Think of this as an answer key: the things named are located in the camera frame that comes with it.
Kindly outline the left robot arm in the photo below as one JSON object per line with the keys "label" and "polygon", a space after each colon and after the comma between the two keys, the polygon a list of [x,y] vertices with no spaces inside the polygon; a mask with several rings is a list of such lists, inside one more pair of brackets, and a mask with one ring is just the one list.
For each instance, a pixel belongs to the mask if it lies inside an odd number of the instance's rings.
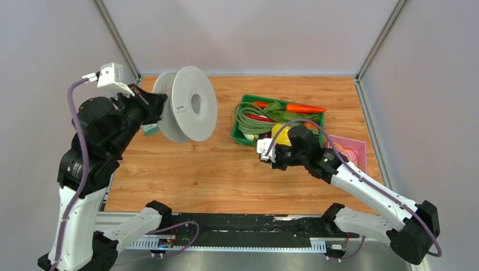
{"label": "left robot arm", "polygon": [[38,259],[43,270],[109,270],[142,235],[172,228],[172,210],[154,200],[120,225],[95,229],[99,205],[122,155],[141,125],[160,120],[165,94],[133,88],[134,96],[86,100],[75,112],[77,129],[59,164],[60,215],[51,251]]}

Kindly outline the grey filament spool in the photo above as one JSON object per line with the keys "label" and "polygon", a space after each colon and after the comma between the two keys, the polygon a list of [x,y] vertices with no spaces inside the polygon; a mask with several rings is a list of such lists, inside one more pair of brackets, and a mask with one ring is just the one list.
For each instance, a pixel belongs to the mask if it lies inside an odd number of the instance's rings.
{"label": "grey filament spool", "polygon": [[169,140],[203,142],[212,135],[217,122],[217,99],[207,75],[198,67],[163,72],[153,93],[165,94],[160,132]]}

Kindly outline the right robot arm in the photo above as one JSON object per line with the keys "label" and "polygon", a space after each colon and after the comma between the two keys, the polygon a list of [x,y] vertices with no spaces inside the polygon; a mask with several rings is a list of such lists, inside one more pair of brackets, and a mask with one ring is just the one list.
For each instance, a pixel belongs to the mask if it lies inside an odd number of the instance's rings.
{"label": "right robot arm", "polygon": [[[259,159],[272,169],[283,171],[303,166],[311,176],[347,191],[376,211],[376,215],[371,215],[334,203],[323,214],[322,228],[327,235],[356,233],[375,239],[388,244],[401,259],[413,265],[420,265],[426,255],[442,255],[437,242],[438,209],[433,203],[417,203],[388,189],[337,150],[323,148],[304,125],[291,128],[287,136],[288,146],[280,144],[277,138],[259,139]],[[430,250],[433,246],[436,253]]]}

